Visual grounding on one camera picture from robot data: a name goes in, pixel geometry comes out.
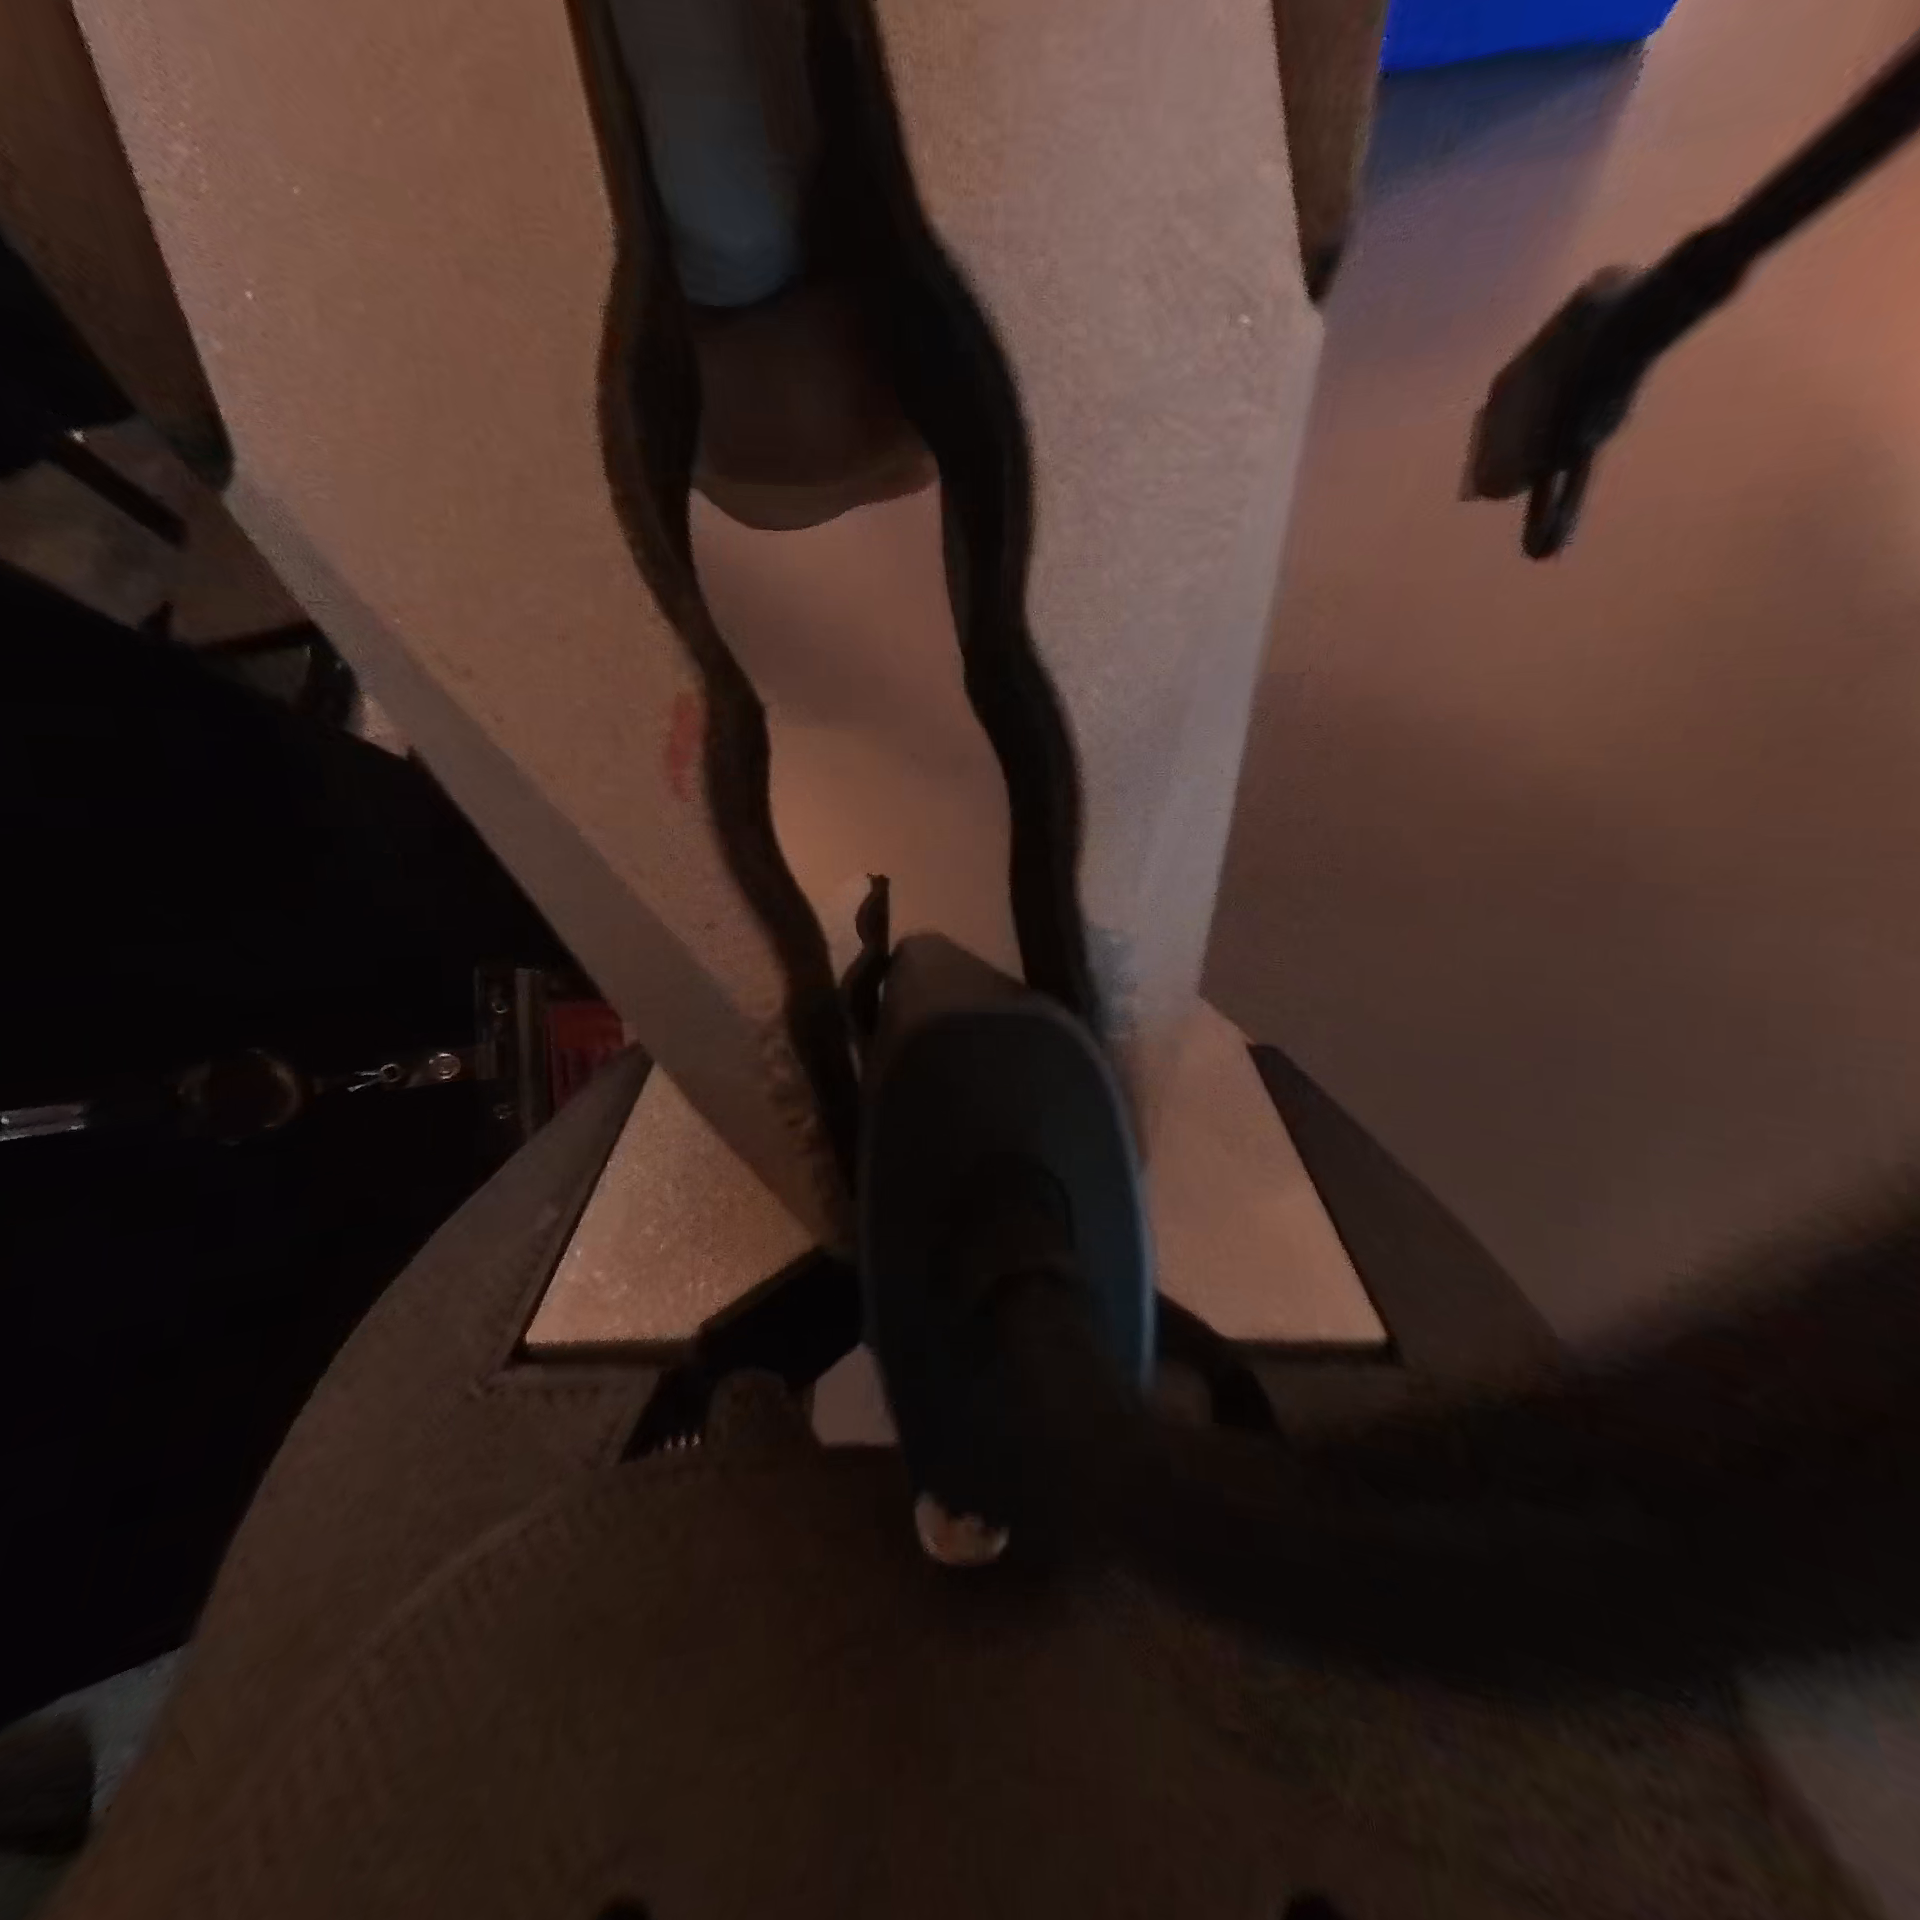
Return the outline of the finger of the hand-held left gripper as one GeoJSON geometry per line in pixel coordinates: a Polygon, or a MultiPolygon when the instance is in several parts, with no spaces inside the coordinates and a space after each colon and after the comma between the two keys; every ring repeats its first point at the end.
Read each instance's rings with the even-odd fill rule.
{"type": "Polygon", "coordinates": [[[1275,5],[825,4],[818,90],[945,490],[1023,972],[1177,1049],[1324,337],[1275,5]]]}
{"type": "Polygon", "coordinates": [[[74,4],[228,507],[825,1242],[854,1080],[690,539],[696,377],[608,4],[74,4]]]}

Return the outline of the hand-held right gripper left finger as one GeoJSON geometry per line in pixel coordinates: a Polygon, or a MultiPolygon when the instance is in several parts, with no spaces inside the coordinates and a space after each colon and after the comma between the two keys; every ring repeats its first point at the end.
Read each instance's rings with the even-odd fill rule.
{"type": "Polygon", "coordinates": [[[520,1343],[546,1361],[672,1354],[816,1247],[653,1065],[520,1343]]]}

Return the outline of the black usb cable copper plugs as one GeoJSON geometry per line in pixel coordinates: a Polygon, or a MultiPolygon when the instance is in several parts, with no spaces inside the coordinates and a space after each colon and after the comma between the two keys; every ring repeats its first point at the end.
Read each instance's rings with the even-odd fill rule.
{"type": "Polygon", "coordinates": [[[1539,1384],[1309,1428],[1147,1408],[1141,1049],[934,932],[877,990],[859,1260],[924,1493],[1287,1647],[1679,1675],[1917,1639],[1917,1211],[1539,1384]]]}

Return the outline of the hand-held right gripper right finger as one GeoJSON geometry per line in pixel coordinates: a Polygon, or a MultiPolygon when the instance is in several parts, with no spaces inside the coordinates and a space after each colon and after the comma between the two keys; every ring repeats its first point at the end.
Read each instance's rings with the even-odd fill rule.
{"type": "Polygon", "coordinates": [[[1380,1361],[1387,1324],[1247,1032],[1194,995],[1138,1067],[1160,1372],[1213,1424],[1268,1428],[1262,1361],[1380,1361]]]}

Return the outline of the blue plastic bin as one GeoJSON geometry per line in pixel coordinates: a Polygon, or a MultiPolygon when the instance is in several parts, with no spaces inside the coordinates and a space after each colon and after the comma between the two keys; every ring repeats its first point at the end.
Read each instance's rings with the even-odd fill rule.
{"type": "Polygon", "coordinates": [[[1391,2],[1378,68],[1423,74],[1484,60],[1609,49],[1655,35],[1675,2],[1391,2]]]}

